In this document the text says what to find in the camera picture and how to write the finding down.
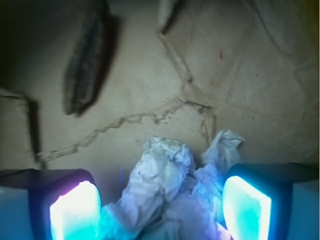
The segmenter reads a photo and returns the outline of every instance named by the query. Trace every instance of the torn paper edge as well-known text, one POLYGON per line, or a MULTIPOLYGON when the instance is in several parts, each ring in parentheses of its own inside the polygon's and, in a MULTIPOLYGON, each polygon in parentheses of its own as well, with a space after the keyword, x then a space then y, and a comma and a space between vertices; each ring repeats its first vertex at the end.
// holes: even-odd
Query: torn paper edge
POLYGON ((109 129, 120 128, 124 123, 141 124, 143 117, 150 117, 154 121, 154 123, 157 124, 160 120, 166 119, 166 116, 168 114, 174 114, 178 109, 182 108, 184 105, 185 103, 180 101, 179 98, 175 98, 167 104, 160 106, 149 113, 139 113, 120 117, 105 127, 93 130, 88 136, 84 137, 83 139, 71 146, 63 148, 61 150, 39 152, 36 155, 36 157, 38 161, 48 162, 64 156, 75 154, 78 152, 79 148, 89 147, 89 145, 97 139, 99 133, 106 133, 109 129))

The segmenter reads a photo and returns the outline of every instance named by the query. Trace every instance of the glowing light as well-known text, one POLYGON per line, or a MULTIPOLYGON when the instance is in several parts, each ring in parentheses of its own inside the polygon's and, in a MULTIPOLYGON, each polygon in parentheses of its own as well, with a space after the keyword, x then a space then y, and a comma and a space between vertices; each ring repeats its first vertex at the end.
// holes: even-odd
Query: glowing light
POLYGON ((98 237, 100 194, 89 181, 80 182, 50 206, 52 240, 93 240, 98 237))
POLYGON ((272 200, 239 176, 224 185, 223 212, 234 240, 267 240, 272 200))

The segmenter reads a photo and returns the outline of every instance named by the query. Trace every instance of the led light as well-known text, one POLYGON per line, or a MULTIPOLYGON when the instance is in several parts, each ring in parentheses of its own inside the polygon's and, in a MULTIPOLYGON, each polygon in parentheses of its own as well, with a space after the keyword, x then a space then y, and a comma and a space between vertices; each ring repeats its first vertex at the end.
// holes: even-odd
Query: led light
POLYGON ((89 181, 80 182, 50 206, 52 240, 93 240, 98 236, 100 194, 89 181))
POLYGON ((267 240, 272 200, 239 176, 224 185, 223 212, 234 240, 267 240))

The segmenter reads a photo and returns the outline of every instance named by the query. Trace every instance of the crumpled tissue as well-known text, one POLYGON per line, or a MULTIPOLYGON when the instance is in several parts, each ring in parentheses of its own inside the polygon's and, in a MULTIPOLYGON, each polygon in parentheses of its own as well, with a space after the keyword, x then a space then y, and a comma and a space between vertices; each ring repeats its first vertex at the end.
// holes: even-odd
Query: crumpled tissue
POLYGON ((149 138, 121 199, 102 208, 100 238, 231 239, 220 224, 221 171, 241 161, 237 146, 243 140, 230 130, 221 131, 202 155, 206 165, 196 170, 186 145, 149 138))
POLYGON ((151 137, 144 148, 121 199, 102 208, 102 239, 134 239, 144 226, 161 216, 161 208, 176 196, 189 167, 195 168, 185 144, 151 137))

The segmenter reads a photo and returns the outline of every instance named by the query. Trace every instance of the white tissue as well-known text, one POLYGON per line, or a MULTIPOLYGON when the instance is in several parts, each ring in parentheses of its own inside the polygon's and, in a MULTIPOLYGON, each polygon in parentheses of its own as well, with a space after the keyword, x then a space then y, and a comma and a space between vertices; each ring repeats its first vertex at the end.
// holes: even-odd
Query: white tissue
POLYGON ((242 163, 237 150, 238 145, 245 139, 231 130, 222 130, 214 138, 211 146, 202 154, 202 162, 214 162, 218 171, 226 176, 228 170, 238 163, 242 163))
POLYGON ((218 133, 195 171, 190 149, 151 137, 117 204, 102 208, 100 238, 143 240, 231 239, 224 222, 222 192, 229 168, 241 162, 244 138, 218 133))
POLYGON ((176 196, 189 166, 194 166, 190 149, 177 141, 151 137, 144 148, 121 199, 102 208, 99 235, 103 239, 136 237, 161 216, 163 204, 176 196))

